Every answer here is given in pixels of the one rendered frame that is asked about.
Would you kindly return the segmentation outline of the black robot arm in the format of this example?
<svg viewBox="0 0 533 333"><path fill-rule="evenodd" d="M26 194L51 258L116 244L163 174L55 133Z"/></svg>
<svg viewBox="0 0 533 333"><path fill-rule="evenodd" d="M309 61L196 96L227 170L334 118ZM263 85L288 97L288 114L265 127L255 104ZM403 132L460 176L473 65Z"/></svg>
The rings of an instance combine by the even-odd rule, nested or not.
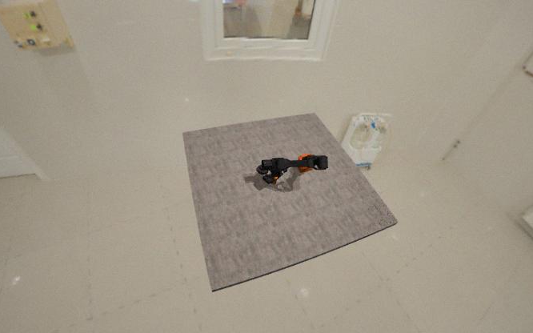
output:
<svg viewBox="0 0 533 333"><path fill-rule="evenodd" d="M315 167L317 166L317 168ZM328 168L328 157L326 155L308 155L302 160L289 160L287 158L272 158L262 160L262 169L265 171L284 171L289 167L307 167L315 170L326 170Z"/></svg>

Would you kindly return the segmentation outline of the black round pedestal with silver shaft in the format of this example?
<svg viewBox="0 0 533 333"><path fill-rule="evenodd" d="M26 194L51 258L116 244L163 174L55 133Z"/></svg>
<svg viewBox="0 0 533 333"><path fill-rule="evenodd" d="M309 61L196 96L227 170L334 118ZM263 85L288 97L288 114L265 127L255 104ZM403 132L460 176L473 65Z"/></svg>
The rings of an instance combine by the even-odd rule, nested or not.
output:
<svg viewBox="0 0 533 333"><path fill-rule="evenodd" d="M261 175L265 175L268 173L268 171L265 171L265 169L262 169L262 165L259 165L258 166L258 173L260 173Z"/></svg>

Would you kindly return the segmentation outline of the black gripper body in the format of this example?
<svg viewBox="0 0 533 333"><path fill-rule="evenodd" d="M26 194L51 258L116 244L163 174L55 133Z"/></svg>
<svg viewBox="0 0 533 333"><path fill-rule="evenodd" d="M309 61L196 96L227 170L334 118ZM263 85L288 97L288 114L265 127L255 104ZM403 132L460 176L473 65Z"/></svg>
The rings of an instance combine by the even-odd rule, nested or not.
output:
<svg viewBox="0 0 533 333"><path fill-rule="evenodd" d="M287 172L287 169L284 169L283 173L286 173L286 172ZM264 175L264 176L262 177L262 179L263 179L266 183L270 184L270 183L273 182L274 178L277 177L278 175L280 175L281 173L282 173L281 171L272 171L272 172L271 172L271 175L266 174L266 175Z"/></svg>

